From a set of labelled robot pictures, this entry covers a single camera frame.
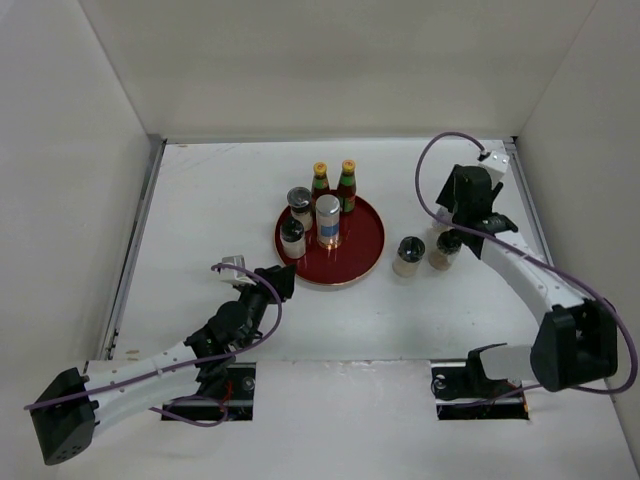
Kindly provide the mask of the white salt grinder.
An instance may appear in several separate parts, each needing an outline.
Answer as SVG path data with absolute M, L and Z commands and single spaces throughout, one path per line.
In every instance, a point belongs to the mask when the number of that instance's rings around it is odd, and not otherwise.
M 305 187 L 294 187 L 289 190 L 286 198 L 291 216 L 303 225 L 305 231 L 309 231 L 313 225 L 310 190 Z
M 294 217 L 288 217 L 280 226 L 280 241 L 284 254 L 288 258 L 302 258 L 306 253 L 304 225 Z

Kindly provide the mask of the silver lid white beads jar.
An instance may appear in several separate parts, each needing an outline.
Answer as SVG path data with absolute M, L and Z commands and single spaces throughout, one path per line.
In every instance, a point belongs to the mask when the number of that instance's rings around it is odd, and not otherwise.
M 317 241 L 324 247 L 338 246 L 340 236 L 340 202 L 331 194 L 320 196 L 315 203 Z

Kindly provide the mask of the ketchup bottle yellow cap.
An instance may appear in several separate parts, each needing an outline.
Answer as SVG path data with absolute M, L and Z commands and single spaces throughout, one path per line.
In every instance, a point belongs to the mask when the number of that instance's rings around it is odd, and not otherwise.
M 317 162 L 313 165 L 313 180 L 311 188 L 312 204 L 323 195 L 331 191 L 327 176 L 327 165 L 324 162 Z
M 344 214 L 351 213 L 355 208 L 357 189 L 355 169 L 356 163 L 354 160 L 348 159 L 342 163 L 336 196 Z

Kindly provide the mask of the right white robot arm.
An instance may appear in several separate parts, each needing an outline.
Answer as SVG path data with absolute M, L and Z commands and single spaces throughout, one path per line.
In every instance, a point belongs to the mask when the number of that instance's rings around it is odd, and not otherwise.
M 539 267 L 516 224 L 493 209 L 502 188 L 481 166 L 453 167 L 436 203 L 452 214 L 461 243 L 498 273 L 536 320 L 525 372 L 557 392 L 612 376 L 617 325 L 604 305 Z

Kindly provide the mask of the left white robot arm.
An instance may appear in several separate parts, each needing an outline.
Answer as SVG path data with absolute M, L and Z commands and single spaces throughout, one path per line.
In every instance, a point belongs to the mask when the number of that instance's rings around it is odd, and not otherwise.
M 212 268 L 239 296 L 221 304 L 185 340 L 97 374 L 67 369 L 26 406 L 45 465 L 74 458 L 95 436 L 138 413 L 158 409 L 171 417 L 171 407 L 181 401 L 216 397 L 237 357 L 268 339 L 260 324 L 268 306 L 281 308 L 292 298 L 295 266 L 250 271 L 242 261 L 229 258 Z

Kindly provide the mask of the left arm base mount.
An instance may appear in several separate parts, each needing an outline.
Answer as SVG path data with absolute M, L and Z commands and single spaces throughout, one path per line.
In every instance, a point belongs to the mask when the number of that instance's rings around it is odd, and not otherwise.
M 160 409 L 189 421 L 205 425 L 221 422 L 252 421 L 257 364 L 236 363 L 208 397 L 164 403 Z

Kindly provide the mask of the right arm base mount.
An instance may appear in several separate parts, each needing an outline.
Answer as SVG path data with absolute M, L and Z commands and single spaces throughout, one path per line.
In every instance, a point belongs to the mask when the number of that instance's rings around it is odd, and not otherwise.
M 529 412 L 520 381 L 489 379 L 480 354 L 498 347 L 491 344 L 471 350 L 463 359 L 431 362 L 431 392 L 440 421 L 528 420 Z

